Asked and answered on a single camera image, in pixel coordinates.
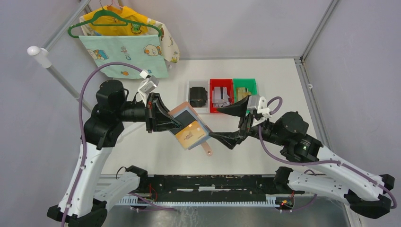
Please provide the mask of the gold credit card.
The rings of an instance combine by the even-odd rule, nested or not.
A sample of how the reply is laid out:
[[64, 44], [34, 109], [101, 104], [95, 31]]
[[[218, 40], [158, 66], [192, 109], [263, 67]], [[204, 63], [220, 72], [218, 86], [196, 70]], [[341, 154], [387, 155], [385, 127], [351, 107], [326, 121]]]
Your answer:
[[208, 131], [199, 121], [193, 121], [179, 130], [174, 137], [183, 149], [192, 149], [209, 139]]

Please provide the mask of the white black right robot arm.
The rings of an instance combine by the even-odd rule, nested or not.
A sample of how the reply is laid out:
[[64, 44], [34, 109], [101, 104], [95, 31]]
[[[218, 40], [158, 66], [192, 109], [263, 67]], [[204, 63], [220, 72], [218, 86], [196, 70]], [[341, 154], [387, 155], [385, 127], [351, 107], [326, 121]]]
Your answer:
[[219, 107], [222, 114], [239, 117], [235, 132], [212, 132], [227, 148], [233, 149], [246, 138], [281, 146], [275, 160], [283, 164], [274, 176], [273, 187], [279, 193], [310, 192], [349, 206], [355, 213], [377, 219], [397, 207], [392, 194], [395, 179], [389, 174], [375, 175], [341, 158], [318, 139], [307, 133], [308, 123], [298, 112], [286, 112], [275, 122], [271, 101], [259, 95], [247, 96], [234, 104]]

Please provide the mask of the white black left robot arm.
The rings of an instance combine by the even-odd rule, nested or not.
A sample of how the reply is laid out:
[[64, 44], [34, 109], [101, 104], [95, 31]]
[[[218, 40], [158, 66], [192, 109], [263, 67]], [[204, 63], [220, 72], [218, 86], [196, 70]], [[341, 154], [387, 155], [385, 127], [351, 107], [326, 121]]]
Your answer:
[[122, 82], [108, 80], [96, 93], [97, 104], [87, 121], [81, 121], [81, 145], [73, 178], [59, 204], [47, 216], [63, 226], [100, 227], [110, 209], [132, 191], [148, 188], [147, 171], [130, 166], [111, 185], [97, 192], [106, 160], [124, 131], [125, 122], [143, 122], [149, 133], [181, 128], [169, 114], [160, 94], [150, 93], [146, 101], [128, 101]]

